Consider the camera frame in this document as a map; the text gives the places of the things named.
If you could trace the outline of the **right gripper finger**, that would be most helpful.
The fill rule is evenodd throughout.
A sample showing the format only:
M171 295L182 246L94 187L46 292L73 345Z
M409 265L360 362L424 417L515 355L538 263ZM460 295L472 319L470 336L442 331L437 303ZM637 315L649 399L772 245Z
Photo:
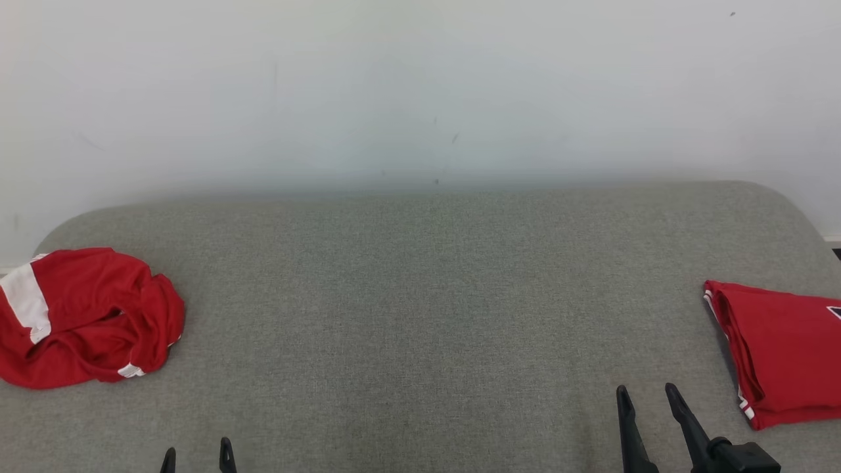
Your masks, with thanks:
M692 462L691 472L712 472L712 456L709 448L711 438L707 435L696 416L694 416L684 396L681 395L675 384L666 383L665 394L669 400L673 418L681 425L686 448Z
M649 460L648 452L646 452L637 427L636 410L627 387L618 386L616 402L618 402L623 472L660 472L657 465Z

